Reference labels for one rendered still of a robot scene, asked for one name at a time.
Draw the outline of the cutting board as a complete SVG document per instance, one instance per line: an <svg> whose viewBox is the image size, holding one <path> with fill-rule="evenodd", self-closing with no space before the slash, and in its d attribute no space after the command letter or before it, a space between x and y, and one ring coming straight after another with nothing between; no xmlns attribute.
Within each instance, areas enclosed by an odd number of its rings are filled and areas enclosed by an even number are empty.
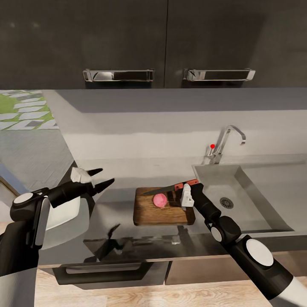
<svg viewBox="0 0 307 307"><path fill-rule="evenodd" d="M180 197L182 189L164 192L167 203L164 208L159 208L153 203L155 195L146 195L145 192L164 187L140 187L136 189L133 222L135 224L177 224L194 223L196 220L193 207L183 210Z"/></svg>

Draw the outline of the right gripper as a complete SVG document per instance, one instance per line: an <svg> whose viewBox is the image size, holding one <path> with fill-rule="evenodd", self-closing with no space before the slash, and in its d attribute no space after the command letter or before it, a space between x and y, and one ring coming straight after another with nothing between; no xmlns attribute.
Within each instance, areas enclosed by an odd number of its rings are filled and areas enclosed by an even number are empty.
<svg viewBox="0 0 307 307"><path fill-rule="evenodd" d="M191 196L194 200L194 206L199 213L207 203L211 203L211 200L202 192L203 187L202 183L191 185Z"/></svg>

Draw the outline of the parer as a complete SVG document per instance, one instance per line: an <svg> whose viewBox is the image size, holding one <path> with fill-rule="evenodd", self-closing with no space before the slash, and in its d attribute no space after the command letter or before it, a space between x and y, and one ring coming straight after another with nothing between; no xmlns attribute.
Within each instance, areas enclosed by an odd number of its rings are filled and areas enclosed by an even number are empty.
<svg viewBox="0 0 307 307"><path fill-rule="evenodd" d="M198 184L199 181L195 179L195 180L186 181L186 183L188 183L189 185L195 185L195 184ZM178 183L178 184L167 186L167 187L160 188L157 190L145 192L144 194L160 194L160 193L173 191L173 190L177 191L178 189L183 189L183 187L184 187L184 183Z"/></svg>

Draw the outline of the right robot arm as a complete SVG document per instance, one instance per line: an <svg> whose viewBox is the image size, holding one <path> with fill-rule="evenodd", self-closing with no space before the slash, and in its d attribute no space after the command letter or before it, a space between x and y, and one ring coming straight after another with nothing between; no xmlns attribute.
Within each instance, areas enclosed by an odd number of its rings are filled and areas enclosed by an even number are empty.
<svg viewBox="0 0 307 307"><path fill-rule="evenodd" d="M240 268L249 276L273 307L307 307L307 288L270 253L260 241L242 235L240 227L202 192L204 185L184 183L182 206L192 207L205 218L205 224Z"/></svg>

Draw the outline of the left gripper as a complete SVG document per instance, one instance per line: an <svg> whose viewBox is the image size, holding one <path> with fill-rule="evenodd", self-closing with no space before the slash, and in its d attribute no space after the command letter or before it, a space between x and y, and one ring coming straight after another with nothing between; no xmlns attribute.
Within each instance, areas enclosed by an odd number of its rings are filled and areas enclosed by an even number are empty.
<svg viewBox="0 0 307 307"><path fill-rule="evenodd" d="M87 173L90 176L93 176L99 172L103 171L103 168L97 168L93 170L87 171ZM85 193L88 193L90 197L93 197L95 194L99 194L101 191L106 189L108 186L113 184L115 182L115 179L107 180L102 183L96 184L95 187L93 187L93 184L91 182L88 183L80 183L80 182L73 182L72 180L69 182L66 182L64 184L61 184L61 188L64 191L64 195L67 199L67 201L70 201L72 199L75 199Z"/></svg>

